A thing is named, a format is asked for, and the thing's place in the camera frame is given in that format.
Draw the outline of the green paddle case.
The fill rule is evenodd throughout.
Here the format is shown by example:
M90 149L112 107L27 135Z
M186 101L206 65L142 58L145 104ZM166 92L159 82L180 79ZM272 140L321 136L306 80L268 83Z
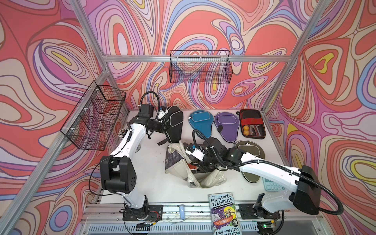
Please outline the green paddle case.
M254 142L239 141L235 143L235 148L251 153L252 155L259 157L263 160L265 159L264 150ZM247 173L243 171L241 171L241 174L245 178L245 180L249 183L257 183L260 180L260 177L255 174L251 174L251 173Z

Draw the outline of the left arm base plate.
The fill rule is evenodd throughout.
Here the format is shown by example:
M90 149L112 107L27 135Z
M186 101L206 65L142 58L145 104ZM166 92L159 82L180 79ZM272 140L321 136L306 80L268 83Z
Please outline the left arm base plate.
M128 206L120 209L123 221L151 221L158 222L162 219L163 205L148 205L141 209L132 209Z

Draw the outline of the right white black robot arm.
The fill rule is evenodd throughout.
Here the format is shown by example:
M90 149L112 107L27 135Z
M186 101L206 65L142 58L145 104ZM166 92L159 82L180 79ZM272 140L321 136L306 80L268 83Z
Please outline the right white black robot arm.
M282 193L262 193L258 196L254 210L261 215L289 209L298 209L310 215L320 212L341 215L344 211L340 199L319 182L314 170L307 165L301 168L284 166L235 147L227 148L218 139L206 138L197 129L193 130L192 137L193 143L186 152L198 160L196 165L201 169L213 166L220 171L251 173L285 188Z

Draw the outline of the black paddle case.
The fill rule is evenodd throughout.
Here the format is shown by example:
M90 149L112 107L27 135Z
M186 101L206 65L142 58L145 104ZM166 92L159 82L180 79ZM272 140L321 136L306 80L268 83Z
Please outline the black paddle case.
M165 126L166 138L158 142L158 146L166 143L175 144L179 143L182 137L184 114L178 106L168 107L168 113L164 117L161 123Z

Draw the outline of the clear packaged red paddle set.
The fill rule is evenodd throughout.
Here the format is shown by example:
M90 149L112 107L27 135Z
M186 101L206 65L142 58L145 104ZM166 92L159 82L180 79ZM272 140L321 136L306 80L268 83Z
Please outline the clear packaged red paddle set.
M190 163L188 164L188 167L193 174L203 173L203 170L198 163Z

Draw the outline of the purple paddle case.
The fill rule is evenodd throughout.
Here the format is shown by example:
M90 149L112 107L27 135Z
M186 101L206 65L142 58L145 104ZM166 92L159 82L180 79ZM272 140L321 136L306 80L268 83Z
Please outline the purple paddle case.
M225 142L234 143L237 141L240 128L240 120L237 115L229 112L217 113L214 116L214 124Z

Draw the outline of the cream canvas tote bag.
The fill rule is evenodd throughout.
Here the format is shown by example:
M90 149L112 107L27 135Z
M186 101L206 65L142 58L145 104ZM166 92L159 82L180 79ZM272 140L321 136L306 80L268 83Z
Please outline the cream canvas tote bag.
M223 172L215 168L204 172L198 166L194 166L195 158L185 152L187 147L183 142L168 144L165 153L166 174L186 181L190 188L212 188L226 183Z

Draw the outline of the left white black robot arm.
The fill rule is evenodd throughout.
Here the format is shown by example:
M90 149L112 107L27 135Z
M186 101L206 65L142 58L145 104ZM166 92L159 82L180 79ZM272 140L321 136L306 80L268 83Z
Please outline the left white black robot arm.
M99 163L102 188L109 191L110 195L120 195L125 202L123 212L135 220L149 217L149 205L147 196L136 189L137 174L131 157L145 136L150 139L154 132L165 132L163 122L158 116L159 96L154 91L148 91L142 95L141 100L148 94L153 94L157 99L157 116L153 117L153 105L141 103L138 114L126 123L125 136L119 146Z

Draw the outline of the blue paddle case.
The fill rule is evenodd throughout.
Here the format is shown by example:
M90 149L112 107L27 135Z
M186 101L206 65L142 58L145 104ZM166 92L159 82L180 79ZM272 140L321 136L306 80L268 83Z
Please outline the blue paddle case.
M193 129L199 130L206 138L212 136L213 115L204 110L192 112L189 117L189 124Z

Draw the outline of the red black ping pong case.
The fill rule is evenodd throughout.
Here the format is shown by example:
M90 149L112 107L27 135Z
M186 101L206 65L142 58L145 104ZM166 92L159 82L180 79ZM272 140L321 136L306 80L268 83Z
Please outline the red black ping pong case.
M237 112L241 133L246 138L264 139L266 131L261 112L255 109L241 109Z

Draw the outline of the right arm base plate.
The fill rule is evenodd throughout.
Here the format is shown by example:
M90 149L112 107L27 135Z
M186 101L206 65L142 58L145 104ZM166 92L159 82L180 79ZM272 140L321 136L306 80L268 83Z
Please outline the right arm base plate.
M264 209L255 209L254 204L239 204L238 212L242 219L261 219L261 220L279 220L281 214L267 212Z

